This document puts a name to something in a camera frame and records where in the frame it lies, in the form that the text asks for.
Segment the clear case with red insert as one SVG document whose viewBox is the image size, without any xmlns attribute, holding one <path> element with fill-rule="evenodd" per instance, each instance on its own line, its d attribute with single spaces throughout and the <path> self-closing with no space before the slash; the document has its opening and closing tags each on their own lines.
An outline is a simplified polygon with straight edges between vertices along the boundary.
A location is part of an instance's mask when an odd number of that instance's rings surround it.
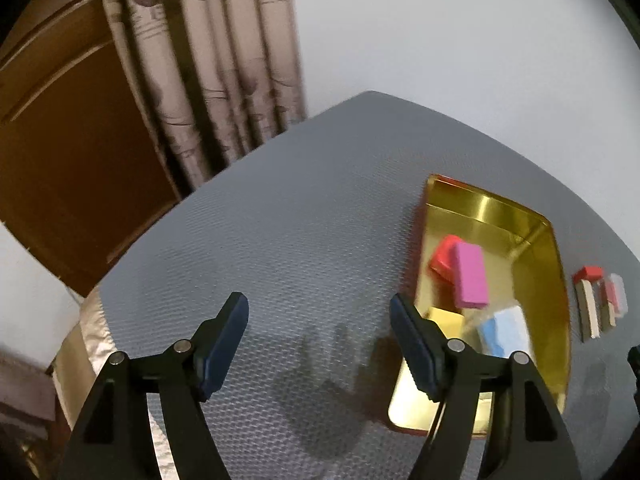
<svg viewBox="0 0 640 480">
<path fill-rule="evenodd" d="M 608 301 L 613 305 L 615 315 L 623 318 L 628 312 L 628 301 L 623 278 L 611 273 L 605 281 L 605 290 Z"/>
</svg>

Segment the red gold lipstick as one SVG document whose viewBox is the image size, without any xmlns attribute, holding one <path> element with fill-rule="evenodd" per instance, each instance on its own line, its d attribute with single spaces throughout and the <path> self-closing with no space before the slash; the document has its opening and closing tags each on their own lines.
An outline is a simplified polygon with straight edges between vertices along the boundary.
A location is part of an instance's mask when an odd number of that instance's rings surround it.
<svg viewBox="0 0 640 480">
<path fill-rule="evenodd" d="M 618 305 L 613 283 L 605 278 L 600 284 L 600 319 L 602 330 L 607 332 L 617 326 Z"/>
</svg>

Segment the gold metallic bar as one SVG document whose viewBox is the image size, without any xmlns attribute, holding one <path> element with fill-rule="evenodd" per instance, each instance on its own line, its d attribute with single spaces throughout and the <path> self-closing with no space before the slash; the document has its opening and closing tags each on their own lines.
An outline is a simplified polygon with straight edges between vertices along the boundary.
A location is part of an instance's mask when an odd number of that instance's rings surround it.
<svg viewBox="0 0 640 480">
<path fill-rule="evenodd" d="M 598 339 L 600 337 L 600 323 L 593 286 L 590 281 L 579 280 L 575 283 L 575 292 L 578 302 L 582 341 L 588 342 L 593 339 Z"/>
</svg>

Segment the red rectangular block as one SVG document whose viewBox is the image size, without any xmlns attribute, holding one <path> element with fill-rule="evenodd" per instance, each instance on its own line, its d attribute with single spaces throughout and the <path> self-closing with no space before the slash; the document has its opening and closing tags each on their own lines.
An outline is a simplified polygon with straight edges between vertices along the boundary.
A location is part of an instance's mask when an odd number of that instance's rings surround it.
<svg viewBox="0 0 640 480">
<path fill-rule="evenodd" d="M 604 271 L 600 266 L 583 266 L 572 277 L 574 283 L 588 281 L 594 283 L 604 278 Z"/>
</svg>

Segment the pink rectangular block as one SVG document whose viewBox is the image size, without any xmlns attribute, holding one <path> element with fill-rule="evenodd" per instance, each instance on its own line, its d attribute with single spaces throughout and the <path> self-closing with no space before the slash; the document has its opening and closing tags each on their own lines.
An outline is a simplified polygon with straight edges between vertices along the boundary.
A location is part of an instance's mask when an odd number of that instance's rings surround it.
<svg viewBox="0 0 640 480">
<path fill-rule="evenodd" d="M 483 249 L 457 242 L 451 249 L 454 302 L 460 309 L 481 309 L 489 304 Z"/>
</svg>

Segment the beige table cloth edge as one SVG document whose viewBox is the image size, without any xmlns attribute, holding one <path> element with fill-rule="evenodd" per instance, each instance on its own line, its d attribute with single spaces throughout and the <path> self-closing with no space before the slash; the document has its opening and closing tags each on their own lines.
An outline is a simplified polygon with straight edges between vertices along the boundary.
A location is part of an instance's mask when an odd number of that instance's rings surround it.
<svg viewBox="0 0 640 480">
<path fill-rule="evenodd" d="M 81 300 L 79 318 L 64 338 L 52 378 L 72 430 L 60 479 L 177 479 L 168 437 L 152 407 L 160 398 L 126 393 L 107 373 L 116 352 L 99 287 Z"/>
</svg>

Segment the light blue white block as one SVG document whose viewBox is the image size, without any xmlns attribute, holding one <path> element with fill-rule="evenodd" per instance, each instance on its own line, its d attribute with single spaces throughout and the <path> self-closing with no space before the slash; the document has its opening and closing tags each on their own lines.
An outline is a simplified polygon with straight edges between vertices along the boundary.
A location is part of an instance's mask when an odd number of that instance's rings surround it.
<svg viewBox="0 0 640 480">
<path fill-rule="evenodd" d="M 508 358 L 514 352 L 534 356 L 524 312 L 519 304 L 496 311 L 477 327 L 483 353 Z"/>
</svg>

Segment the gold wrapped small block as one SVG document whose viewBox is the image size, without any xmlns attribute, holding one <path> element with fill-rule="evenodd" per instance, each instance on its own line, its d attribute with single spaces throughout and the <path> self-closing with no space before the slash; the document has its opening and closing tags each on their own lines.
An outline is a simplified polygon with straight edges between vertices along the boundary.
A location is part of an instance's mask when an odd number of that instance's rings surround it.
<svg viewBox="0 0 640 480">
<path fill-rule="evenodd" d="M 458 312 L 431 308 L 426 318 L 434 322 L 447 339 L 461 339 L 464 327 L 464 316 Z"/>
</svg>

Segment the orange red block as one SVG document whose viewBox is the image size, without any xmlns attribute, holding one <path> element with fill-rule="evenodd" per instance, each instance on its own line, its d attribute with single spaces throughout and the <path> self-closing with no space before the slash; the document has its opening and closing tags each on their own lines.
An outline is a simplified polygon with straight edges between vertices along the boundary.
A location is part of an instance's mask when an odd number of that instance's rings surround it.
<svg viewBox="0 0 640 480">
<path fill-rule="evenodd" d="M 444 236 L 431 255 L 428 267 L 444 281 L 454 284 L 458 272 L 457 244 L 462 239 L 448 234 Z"/>
</svg>

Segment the brown wooden door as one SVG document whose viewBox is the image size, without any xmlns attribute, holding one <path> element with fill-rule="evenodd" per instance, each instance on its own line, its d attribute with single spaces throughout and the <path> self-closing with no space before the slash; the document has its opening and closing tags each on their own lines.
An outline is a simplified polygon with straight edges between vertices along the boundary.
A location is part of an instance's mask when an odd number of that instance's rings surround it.
<svg viewBox="0 0 640 480">
<path fill-rule="evenodd" d="M 1 46 L 1 219 L 87 295 L 180 194 L 102 0 L 30 0 Z"/>
</svg>

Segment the grey mesh mat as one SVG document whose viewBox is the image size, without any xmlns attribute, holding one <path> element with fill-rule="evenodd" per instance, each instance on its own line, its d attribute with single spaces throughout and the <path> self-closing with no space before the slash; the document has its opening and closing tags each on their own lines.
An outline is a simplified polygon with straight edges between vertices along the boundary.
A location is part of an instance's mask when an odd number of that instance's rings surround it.
<svg viewBox="0 0 640 480">
<path fill-rule="evenodd" d="M 544 170 L 462 122 L 366 92 L 224 170 L 140 237 L 103 279 L 116 347 L 149 356 L 189 337 L 232 292 L 247 330 L 204 413 L 235 479 L 405 479 L 422 448 L 390 429 L 401 355 L 388 304 L 410 286 L 416 208 L 431 174 L 547 217 L 564 269 L 620 274 L 629 311 L 573 342 L 565 422 L 597 479 L 637 426 L 628 350 L 639 341 L 639 263 Z"/>
</svg>

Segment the beige patterned curtain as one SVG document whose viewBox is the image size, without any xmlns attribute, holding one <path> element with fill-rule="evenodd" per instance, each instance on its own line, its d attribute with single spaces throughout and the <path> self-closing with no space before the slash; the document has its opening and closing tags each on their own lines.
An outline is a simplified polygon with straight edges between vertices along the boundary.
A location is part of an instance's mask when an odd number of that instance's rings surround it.
<svg viewBox="0 0 640 480">
<path fill-rule="evenodd" d="M 293 0 L 102 0 L 181 195 L 306 118 Z"/>
</svg>

